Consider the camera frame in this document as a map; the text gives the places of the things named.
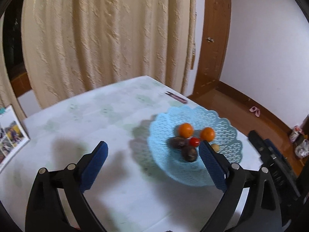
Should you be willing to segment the plastic bags on floor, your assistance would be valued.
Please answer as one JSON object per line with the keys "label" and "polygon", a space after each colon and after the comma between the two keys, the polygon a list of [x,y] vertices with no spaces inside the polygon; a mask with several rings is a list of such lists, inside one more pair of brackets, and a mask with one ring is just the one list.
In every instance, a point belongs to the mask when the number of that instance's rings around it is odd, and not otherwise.
{"label": "plastic bags on floor", "polygon": [[308,156],[308,135],[305,135],[299,126],[294,126],[289,135],[289,141],[293,145],[295,155],[300,158]]}

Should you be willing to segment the dark round mangosteen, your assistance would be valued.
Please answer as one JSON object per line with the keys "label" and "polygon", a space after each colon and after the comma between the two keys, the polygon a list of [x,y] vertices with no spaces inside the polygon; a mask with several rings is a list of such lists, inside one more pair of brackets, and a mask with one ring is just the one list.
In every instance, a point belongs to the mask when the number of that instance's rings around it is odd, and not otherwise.
{"label": "dark round mangosteen", "polygon": [[183,137],[172,137],[169,140],[171,148],[181,150],[188,146],[188,140]]}

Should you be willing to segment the small orange back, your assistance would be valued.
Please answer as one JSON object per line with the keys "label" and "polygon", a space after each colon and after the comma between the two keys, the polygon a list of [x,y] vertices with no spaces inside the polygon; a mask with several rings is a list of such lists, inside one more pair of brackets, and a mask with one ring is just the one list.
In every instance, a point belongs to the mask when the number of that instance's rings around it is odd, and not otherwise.
{"label": "small orange back", "polygon": [[192,137],[193,133],[194,133],[194,129],[192,125],[189,123],[183,123],[179,125],[178,127],[178,134],[182,138],[188,139]]}

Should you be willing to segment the pink slippers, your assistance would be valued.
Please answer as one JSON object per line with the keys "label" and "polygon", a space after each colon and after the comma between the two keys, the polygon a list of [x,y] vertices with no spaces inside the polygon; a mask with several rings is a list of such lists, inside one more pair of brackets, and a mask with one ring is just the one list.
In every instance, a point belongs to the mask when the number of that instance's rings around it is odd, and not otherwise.
{"label": "pink slippers", "polygon": [[251,113],[254,113],[256,117],[260,117],[260,109],[256,106],[253,106],[249,109]]}

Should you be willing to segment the dark brown passion fruit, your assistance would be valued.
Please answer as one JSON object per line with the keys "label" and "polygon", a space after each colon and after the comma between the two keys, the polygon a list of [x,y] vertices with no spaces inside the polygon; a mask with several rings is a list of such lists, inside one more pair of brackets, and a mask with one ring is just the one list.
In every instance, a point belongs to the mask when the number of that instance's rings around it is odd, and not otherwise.
{"label": "dark brown passion fruit", "polygon": [[197,160],[197,150],[195,147],[186,146],[181,150],[182,157],[187,162],[194,162]]}

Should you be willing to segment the beige curtain right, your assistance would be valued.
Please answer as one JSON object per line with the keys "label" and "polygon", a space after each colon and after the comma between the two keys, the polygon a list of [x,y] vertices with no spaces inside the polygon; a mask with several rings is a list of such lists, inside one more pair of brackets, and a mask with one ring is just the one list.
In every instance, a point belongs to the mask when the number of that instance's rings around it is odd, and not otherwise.
{"label": "beige curtain right", "polygon": [[23,56],[42,108],[150,76],[184,93],[196,0],[24,0]]}

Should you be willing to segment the tan longan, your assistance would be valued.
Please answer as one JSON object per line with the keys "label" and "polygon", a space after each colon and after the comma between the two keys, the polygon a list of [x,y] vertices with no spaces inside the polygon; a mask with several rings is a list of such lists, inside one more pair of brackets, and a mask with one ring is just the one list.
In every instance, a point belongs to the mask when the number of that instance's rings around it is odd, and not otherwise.
{"label": "tan longan", "polygon": [[220,150],[220,146],[216,143],[211,144],[211,147],[215,152],[219,152]]}

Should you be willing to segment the brown wooden door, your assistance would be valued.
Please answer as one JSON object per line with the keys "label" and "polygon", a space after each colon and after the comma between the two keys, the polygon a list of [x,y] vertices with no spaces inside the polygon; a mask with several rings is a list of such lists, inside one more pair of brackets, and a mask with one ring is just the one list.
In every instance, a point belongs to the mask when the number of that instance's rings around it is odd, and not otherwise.
{"label": "brown wooden door", "polygon": [[205,0],[204,26],[193,96],[201,96],[219,84],[228,38],[232,0]]}

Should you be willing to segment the white patterned tablecloth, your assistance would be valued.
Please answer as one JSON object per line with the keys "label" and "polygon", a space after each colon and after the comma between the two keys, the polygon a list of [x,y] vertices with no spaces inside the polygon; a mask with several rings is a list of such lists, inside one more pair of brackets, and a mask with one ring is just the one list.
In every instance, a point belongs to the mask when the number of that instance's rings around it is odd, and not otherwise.
{"label": "white patterned tablecloth", "polygon": [[101,87],[24,120],[30,141],[1,172],[1,201],[20,227],[38,170],[62,170],[108,144],[107,160],[85,198],[108,231],[200,231],[222,193],[172,180],[152,161],[149,124],[180,103],[150,77]]}

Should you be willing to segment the light blue lattice basket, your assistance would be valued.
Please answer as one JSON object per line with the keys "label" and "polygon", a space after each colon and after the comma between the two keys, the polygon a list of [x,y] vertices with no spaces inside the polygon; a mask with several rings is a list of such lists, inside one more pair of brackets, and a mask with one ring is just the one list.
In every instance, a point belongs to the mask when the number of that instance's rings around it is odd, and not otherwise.
{"label": "light blue lattice basket", "polygon": [[214,137],[210,144],[218,147],[229,162],[240,163],[243,144],[229,120],[201,106],[171,107],[150,124],[148,147],[155,163],[167,176],[184,185],[200,187],[213,181],[199,156],[204,129]]}

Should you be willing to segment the beige curtain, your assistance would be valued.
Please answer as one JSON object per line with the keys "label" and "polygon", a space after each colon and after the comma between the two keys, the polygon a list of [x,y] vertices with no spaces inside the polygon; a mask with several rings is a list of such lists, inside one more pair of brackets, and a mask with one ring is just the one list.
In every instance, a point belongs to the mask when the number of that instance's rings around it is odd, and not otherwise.
{"label": "beige curtain", "polygon": [[24,0],[23,56],[42,108],[150,76],[184,93],[196,0]]}
{"label": "beige curtain", "polygon": [[5,108],[11,105],[19,120],[26,118],[10,83],[2,50],[0,60],[0,97],[1,107]]}

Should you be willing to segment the pink nail clipper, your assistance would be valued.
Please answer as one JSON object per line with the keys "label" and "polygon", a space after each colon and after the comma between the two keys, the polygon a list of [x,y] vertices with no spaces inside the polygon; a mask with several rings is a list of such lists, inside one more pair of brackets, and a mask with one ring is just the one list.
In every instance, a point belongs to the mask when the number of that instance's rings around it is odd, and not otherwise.
{"label": "pink nail clipper", "polygon": [[188,100],[186,100],[186,99],[184,99],[184,98],[182,98],[182,97],[180,97],[180,96],[178,96],[178,95],[176,95],[176,94],[174,94],[172,92],[167,91],[165,94],[168,95],[169,97],[177,100],[178,102],[180,102],[182,104],[187,104],[188,103]]}

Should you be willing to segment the small red tomato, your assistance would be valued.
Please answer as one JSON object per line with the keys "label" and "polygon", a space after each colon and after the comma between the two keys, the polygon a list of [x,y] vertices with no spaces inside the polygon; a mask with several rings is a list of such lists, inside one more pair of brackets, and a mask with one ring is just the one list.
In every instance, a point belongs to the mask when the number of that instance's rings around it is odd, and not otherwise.
{"label": "small red tomato", "polygon": [[188,141],[188,144],[194,148],[198,147],[200,144],[200,139],[197,137],[192,137],[190,138],[190,140]]}

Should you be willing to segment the rough mandarin orange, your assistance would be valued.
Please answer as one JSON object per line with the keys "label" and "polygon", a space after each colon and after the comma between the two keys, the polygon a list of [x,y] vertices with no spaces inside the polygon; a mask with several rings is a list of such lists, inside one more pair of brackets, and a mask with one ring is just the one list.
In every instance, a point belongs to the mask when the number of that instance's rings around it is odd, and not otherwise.
{"label": "rough mandarin orange", "polygon": [[211,127],[206,127],[200,132],[199,138],[201,141],[211,142],[215,139],[215,131]]}

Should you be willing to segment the beige curtain left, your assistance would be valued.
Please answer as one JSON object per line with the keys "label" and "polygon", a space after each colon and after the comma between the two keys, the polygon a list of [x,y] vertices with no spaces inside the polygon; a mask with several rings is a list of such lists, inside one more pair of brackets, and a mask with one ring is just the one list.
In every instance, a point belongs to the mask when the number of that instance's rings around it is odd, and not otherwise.
{"label": "beige curtain left", "polygon": [[0,60],[0,97],[1,107],[5,108],[11,105],[19,120],[26,118],[10,83],[2,50]]}

